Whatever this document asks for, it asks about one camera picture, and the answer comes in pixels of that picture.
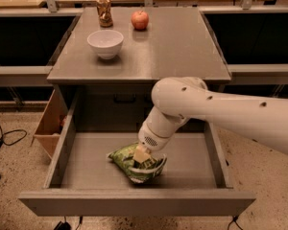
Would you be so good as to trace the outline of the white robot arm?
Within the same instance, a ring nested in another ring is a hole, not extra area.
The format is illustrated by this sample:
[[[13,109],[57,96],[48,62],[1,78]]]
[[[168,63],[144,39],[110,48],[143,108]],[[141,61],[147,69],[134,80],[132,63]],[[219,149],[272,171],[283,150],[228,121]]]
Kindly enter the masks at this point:
[[[138,133],[133,159],[162,150],[191,119],[212,123],[288,155],[288,99],[213,92],[198,78],[165,78],[152,89],[154,104]]]

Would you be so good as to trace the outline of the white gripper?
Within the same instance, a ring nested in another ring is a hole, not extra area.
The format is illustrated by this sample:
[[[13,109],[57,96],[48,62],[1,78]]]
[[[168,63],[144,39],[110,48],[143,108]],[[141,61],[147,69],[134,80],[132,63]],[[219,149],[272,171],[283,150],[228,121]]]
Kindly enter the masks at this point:
[[[150,151],[162,150],[188,121],[188,118],[181,116],[166,115],[154,106],[138,132],[139,144],[134,151],[133,167],[139,170],[153,169],[157,160],[151,157]]]

